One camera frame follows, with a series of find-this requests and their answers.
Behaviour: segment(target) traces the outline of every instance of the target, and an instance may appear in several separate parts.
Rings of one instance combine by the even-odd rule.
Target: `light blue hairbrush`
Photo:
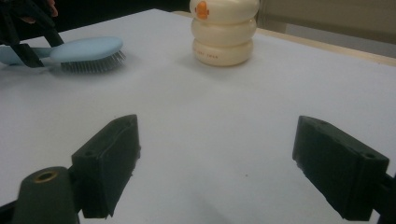
[[[50,57],[62,70],[72,73],[103,73],[125,60],[120,51],[122,40],[117,37],[94,37],[75,40],[54,48],[32,48],[38,58]],[[23,64],[10,47],[0,48],[0,63]]]

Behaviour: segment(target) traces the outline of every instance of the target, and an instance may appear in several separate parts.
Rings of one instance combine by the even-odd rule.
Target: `bottle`
[[[192,49],[203,63],[229,66],[250,58],[259,0],[191,0]]]

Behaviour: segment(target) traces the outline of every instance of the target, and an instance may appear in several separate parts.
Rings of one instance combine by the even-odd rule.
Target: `white table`
[[[69,167],[128,114],[138,116],[142,158],[115,216],[82,223],[349,223],[291,159],[300,115],[383,153],[394,176],[395,66],[260,34],[246,63],[207,66],[191,53],[190,24],[150,10],[61,34],[122,38],[128,59],[110,74],[0,65],[0,204],[17,199],[27,175]]]

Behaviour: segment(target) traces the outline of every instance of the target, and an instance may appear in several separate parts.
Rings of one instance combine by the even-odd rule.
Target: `person's hand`
[[[55,0],[47,0],[50,10],[51,10],[51,17],[58,16],[58,10],[55,7]],[[32,17],[22,17],[21,20],[26,21],[27,23],[35,23],[35,19]]]

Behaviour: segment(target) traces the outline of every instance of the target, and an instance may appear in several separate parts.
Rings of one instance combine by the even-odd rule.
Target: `white bottle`
[[[195,57],[217,66],[246,61],[253,51],[259,4],[259,0],[191,0]]]

